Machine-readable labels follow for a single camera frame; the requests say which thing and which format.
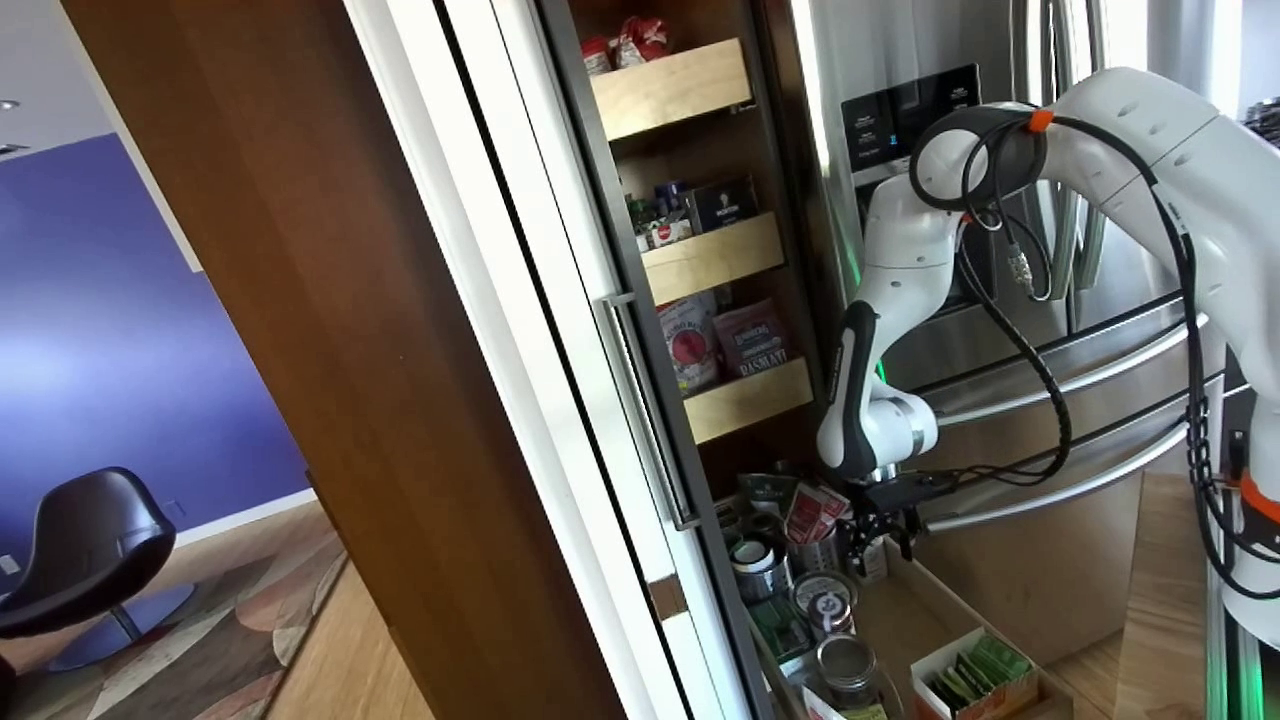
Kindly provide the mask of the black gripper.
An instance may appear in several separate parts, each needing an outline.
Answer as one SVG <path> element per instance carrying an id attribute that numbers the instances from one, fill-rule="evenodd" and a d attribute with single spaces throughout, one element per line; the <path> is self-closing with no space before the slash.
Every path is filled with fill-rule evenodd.
<path id="1" fill-rule="evenodd" d="M 901 547 L 912 547 L 922 531 L 922 491 L 912 483 L 849 483 L 844 495 L 853 505 L 853 518 L 844 526 L 853 550 L 868 550 L 877 538 L 895 538 Z"/>

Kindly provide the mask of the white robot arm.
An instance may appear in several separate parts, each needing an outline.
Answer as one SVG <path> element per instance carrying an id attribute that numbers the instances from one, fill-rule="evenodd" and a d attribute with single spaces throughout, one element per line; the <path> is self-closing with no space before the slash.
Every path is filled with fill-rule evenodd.
<path id="1" fill-rule="evenodd" d="M 1185 317 L 1210 318 L 1252 382 L 1249 470 L 1210 491 L 1205 554 L 1229 615 L 1278 647 L 1280 152 L 1155 72 L 1106 66 L 1047 109 L 958 109 L 877 185 L 816 426 L 820 465 L 868 478 L 936 443 L 936 410 L 881 380 L 877 358 L 939 311 L 960 228 L 1039 178 L 1162 256 L 1181 274 Z"/>

